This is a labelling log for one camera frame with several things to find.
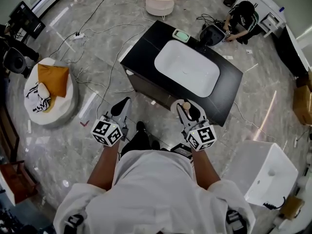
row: brown box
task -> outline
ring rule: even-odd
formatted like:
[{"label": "brown box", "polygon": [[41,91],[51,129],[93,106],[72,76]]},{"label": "brown box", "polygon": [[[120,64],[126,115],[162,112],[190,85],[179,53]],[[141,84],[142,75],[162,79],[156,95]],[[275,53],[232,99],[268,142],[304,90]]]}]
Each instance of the brown box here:
[{"label": "brown box", "polygon": [[283,207],[280,209],[280,212],[284,215],[284,218],[292,220],[298,215],[298,212],[303,205],[304,201],[302,199],[295,196],[289,196]]},{"label": "brown box", "polygon": [[312,93],[308,86],[294,90],[292,109],[301,124],[312,125]]},{"label": "brown box", "polygon": [[312,92],[312,72],[309,71],[306,75],[299,77],[296,80],[296,85],[297,88],[307,85]]}]

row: white pillow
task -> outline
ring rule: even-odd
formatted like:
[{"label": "white pillow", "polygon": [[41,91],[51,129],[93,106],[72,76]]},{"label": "white pillow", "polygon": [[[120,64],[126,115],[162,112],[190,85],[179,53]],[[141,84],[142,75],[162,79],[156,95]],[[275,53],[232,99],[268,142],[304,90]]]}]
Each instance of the white pillow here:
[{"label": "white pillow", "polygon": [[43,99],[50,97],[50,92],[43,83],[39,83],[38,85],[38,95]]}]

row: white shirt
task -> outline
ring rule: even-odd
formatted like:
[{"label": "white shirt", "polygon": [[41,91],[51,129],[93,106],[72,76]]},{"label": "white shirt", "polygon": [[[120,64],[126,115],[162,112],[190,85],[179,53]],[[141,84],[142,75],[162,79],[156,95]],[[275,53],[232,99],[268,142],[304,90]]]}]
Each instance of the white shirt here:
[{"label": "white shirt", "polygon": [[237,186],[227,180],[206,191],[193,180],[190,161],[166,151],[130,151],[116,166],[113,186],[105,191],[75,184],[58,208],[54,226],[84,216],[85,234],[232,233],[228,208],[238,211],[251,232],[255,217]]}]

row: black pants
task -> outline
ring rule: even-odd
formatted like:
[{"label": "black pants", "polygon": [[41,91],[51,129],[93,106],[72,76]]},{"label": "black pants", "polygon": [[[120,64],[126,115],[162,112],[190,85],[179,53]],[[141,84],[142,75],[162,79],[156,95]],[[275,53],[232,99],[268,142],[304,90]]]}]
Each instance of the black pants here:
[{"label": "black pants", "polygon": [[[230,25],[232,27],[232,33],[236,34],[235,32],[235,27],[237,26],[238,22],[234,19],[230,20]],[[261,27],[257,24],[251,32],[247,33],[246,35],[240,37],[240,39],[242,39],[242,41],[246,41],[249,40],[251,37],[256,36],[258,34],[260,34],[261,32]]]},{"label": "black pants", "polygon": [[8,44],[11,48],[15,48],[18,51],[20,51],[20,53],[23,56],[29,57],[33,61],[38,60],[39,54],[36,51],[34,51],[33,49],[27,47],[26,44],[24,44],[18,40],[15,40],[13,38],[9,38],[9,39],[7,39],[7,41],[8,41]]},{"label": "black pants", "polygon": [[121,157],[131,150],[151,150],[148,135],[144,130],[138,131],[133,139],[124,146],[121,151]]}]

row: black hair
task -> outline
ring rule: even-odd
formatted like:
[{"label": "black hair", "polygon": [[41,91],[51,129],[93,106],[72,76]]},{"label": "black hair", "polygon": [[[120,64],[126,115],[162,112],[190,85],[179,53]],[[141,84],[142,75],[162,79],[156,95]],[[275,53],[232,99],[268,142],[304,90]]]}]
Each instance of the black hair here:
[{"label": "black hair", "polygon": [[249,1],[239,3],[239,11],[243,17],[251,17],[254,14],[254,5]]}]

